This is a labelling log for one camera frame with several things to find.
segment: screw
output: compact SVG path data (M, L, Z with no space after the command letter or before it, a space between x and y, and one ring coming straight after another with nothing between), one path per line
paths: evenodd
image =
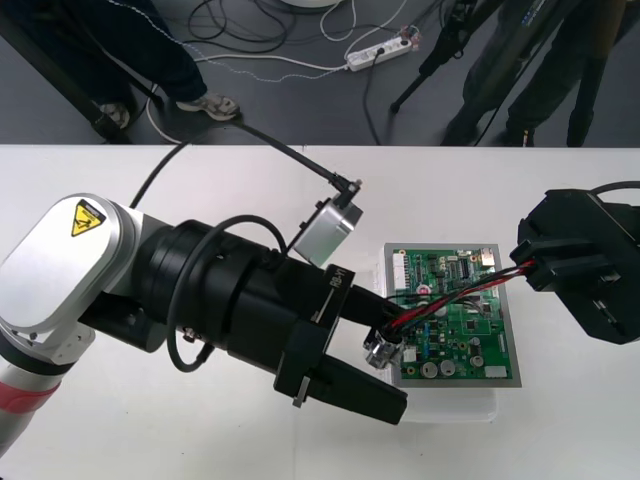
M193 328L185 328L182 338L189 343L194 343L196 341L196 332L193 331Z

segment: capacitor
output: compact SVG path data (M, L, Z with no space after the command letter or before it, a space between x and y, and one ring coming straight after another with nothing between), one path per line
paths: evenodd
M431 293L431 287L429 285L418 285L416 288L416 293L418 295L429 295Z
M440 372L445 377L450 377L451 375L456 373L456 364L451 360L443 360L442 363L440 363Z
M427 362L420 367L420 373L425 378L435 378L438 376L438 366L433 362Z
M476 368L480 368L484 365L484 358L482 358L479 355L476 355L475 357L471 357L471 365L473 365Z

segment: gray floor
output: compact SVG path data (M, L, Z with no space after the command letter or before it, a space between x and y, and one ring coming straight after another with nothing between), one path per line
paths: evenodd
M187 39L186 28L181 26L197 0L156 0L161 13L178 18L170 23L176 38ZM276 27L247 0L227 2L231 18L265 34L276 33ZM380 23L401 3L401 0L356 0L358 23ZM393 22L400 26L413 18L427 4L425 0L409 0L407 7ZM292 38L319 32L319 17L300 17ZM341 7L327 22L328 29L350 26L351 11ZM389 61L376 67L370 93L370 108L383 144L437 145L443 128L462 105L461 91L464 78L479 55L494 28L493 19L476 33L465 55L450 61L416 92L393 121L387 114L389 104L416 76L417 68L430 52L439 33L437 19L429 23L420 51ZM372 35L360 48L385 40L389 33ZM246 43L222 40L229 45L247 47ZM322 39L309 45L285 45L275 54L306 62L338 66L350 42L331 43ZM640 29L632 31L615 49L596 105L596 118L586 146L638 147L640 146L640 96L637 95L640 65ZM198 45L206 55L225 51ZM515 98L536 64L529 69L511 93ZM289 73L315 76L321 72L294 65L253 60L223 60L236 70L250 70L255 75L276 79ZM102 139L93 132L85 119L53 89L33 68L0 38L0 143L3 144L97 144ZM215 91L236 98L242 105L245 121L289 144L315 145L371 145L372 138L366 128L362 111L362 92L366 71L340 72L318 80L290 78L281 83L259 82L246 74L234 74L224 67L201 63L207 83ZM556 114L536 132L538 146L559 147L565 144L569 114L575 103L574 91ZM154 110L167 133L180 139L189 138L210 125L203 114L188 114L168 106L162 115ZM497 116L483 144L489 144L506 120L506 108ZM130 130L136 144L165 143L142 117ZM234 129L212 130L207 140L213 144L247 144L255 141Z

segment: white cable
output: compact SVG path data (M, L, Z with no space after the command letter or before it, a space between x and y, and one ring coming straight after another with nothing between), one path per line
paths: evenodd
M153 85L151 87L151 91L155 92L158 89L157 85ZM176 145L179 143L182 143L180 140L177 140L169 135L167 135L166 133L164 133L160 127L158 127L158 125L156 124L155 120L153 119L153 117L151 116L151 109L149 108L149 105L151 104L151 99L147 98L147 104L145 105L144 109L147 112L147 118L149 119L149 123L151 124L151 126L153 127L153 129L158 132L158 135L160 135L162 138L164 138L167 142L169 143L175 143Z
M368 31L367 33L365 33L365 34L363 34L363 35L360 35L358 38L356 38L356 39L353 41L353 43L352 43L351 45L349 45L349 48L347 48L347 51L346 51L346 52L344 52L344 59L345 59L345 60L347 59L347 56L349 55L349 52L351 52L351 49L352 49L353 47L355 47L357 43L359 43L361 40L364 40L366 37L368 37L368 36L369 36L369 35L371 35L372 33L377 32L378 30L380 30L380 29L382 29L382 28L386 27L386 26L387 26L387 25L389 25L391 22L393 22L393 21L396 19L396 17L397 17L398 15L400 15L400 12L402 11L402 9L404 8L404 6L405 6L406 4L407 4L407 0L404 0L404 1L402 2L402 5L400 5L400 8L398 8L398 10L396 10L396 13L394 13L394 14L393 14L393 16L392 16L389 20L387 20L386 22L384 22L382 25L380 25L380 26L378 26L378 27L374 28L373 30L370 30L370 31Z
M347 38L349 38L351 35L353 35L353 32L355 31L355 28L356 28L356 23L358 21L358 17L356 15L356 0L351 0L351 11L353 12L353 25L351 25L351 30L349 30L349 33L347 33L344 37L335 38L335 37L330 37L329 34L327 34L327 32L324 31L324 20L327 18L327 15L329 15L336 8L338 8L338 5L340 5L342 2L343 0L339 0L333 7L331 7L329 10L324 12L324 15L322 15L322 18L320 19L320 31L324 35L324 38L326 38L331 42L342 42Z
M277 55L239 55L239 54L235 54L235 53L222 53L220 55L211 55L209 57L202 57L202 58L198 58L196 59L196 63L199 62L208 62L208 63L213 63L210 62L210 60L216 59L216 58L252 58L252 59L264 59L264 60L281 60L284 62L289 62L289 63L293 63L296 65L301 65L303 67L309 67L309 68L317 68L319 70L326 70L326 72L322 75L320 75L319 77L316 78L320 78L320 77L324 77L327 75L330 75L332 73L335 73L336 69L332 69L329 67L320 67L318 65L311 65L305 62L301 62L299 60L294 60L292 58L286 58L286 57L279 57ZM153 85L151 87L151 91L155 93L155 91L158 89L157 85ZM170 143L175 143L175 144L179 144L181 143L180 140L173 138L172 136L168 135L167 133L165 133L159 126L158 124L155 122L155 120L153 119L153 116L151 115L151 99L147 98L147 102L145 105L145 111L147 113L147 118L149 119L149 123L151 124L151 126L153 127L153 129L158 132L158 135L160 135L162 138L164 138L166 141L170 142Z
M236 74L242 74L242 75L249 75L251 77L253 77L255 80L259 81L259 82L265 82L265 83L280 83L283 80L286 80L287 78L304 78L306 80L318 80L320 78L326 77L327 75L331 75L332 73L338 72L340 70L346 70L348 68L348 65L342 65L340 67L320 67L319 65L312 65L312 64L308 64L308 63L304 63L304 62L299 62L298 60L293 60L293 59L285 59L285 57L277 57L277 60L285 60L288 61L290 63L296 63L298 65L302 65L305 67L309 67L309 68L315 68L318 70L325 70L325 73L321 74L321 75L317 75L315 77L310 77L308 75L301 75L298 73L290 73L288 75L284 75L278 79L269 79L269 78L260 78L258 77L255 73L253 72L249 72L246 70L235 70L232 67L230 67L229 65L227 65L226 63L221 63L221 62L212 62L211 59L212 58L223 58L223 57L229 57L229 55L214 55L211 57L205 57L204 53L202 53L200 50L198 50L196 47L194 47L193 45L190 45L188 43L184 43L181 42L179 40L176 40L175 38L173 38L171 35L169 35L167 32L165 32L164 30L162 30L160 27L158 27L155 23L153 23L153 20L151 20L151 18L149 18L149 16L144 13L142 10L133 7L131 5L126 5L124 3L119 3L116 2L116 0L106 0L107 2L109 2L112 5L115 5L117 7L124 7L124 8L128 8L129 10L133 10L134 12L136 12L138 15L143 16L147 22L149 22L149 24L158 32L160 32L164 37L166 37L168 40L172 41L173 43L176 43L184 48L189 48L191 50L193 50L194 52L196 52L198 55L200 55L200 58L196 58L195 61L196 62L207 62L210 63L211 65L217 65L220 67L225 67L227 70L229 70L232 73L236 73ZM234 56L231 58L243 58L240 56ZM256 56L247 56L247 58L263 58L259 55Z
M283 62L289 62L307 68L314 68L316 70L324 70L325 72L337 72L340 70L346 70L348 68L348 65L342 65L341 67L323 67L322 65L314 65L312 63L302 62L293 58L280 57L278 55L245 55L235 53L223 53L220 55L211 55L208 57L197 58L196 63L209 62L209 60L213 60L214 58L252 58L255 60L282 60Z

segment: power strip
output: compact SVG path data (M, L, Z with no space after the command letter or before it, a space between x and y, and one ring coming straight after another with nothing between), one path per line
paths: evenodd
M380 54L378 60L376 60L376 65L405 54L409 52L411 48L412 46L409 40L400 37L392 38L384 43L369 47L366 50L350 53L347 55L347 65L352 72L357 72L363 68L370 67L371 64L373 64L373 59L376 58L376 53L380 49L383 49L384 53Z

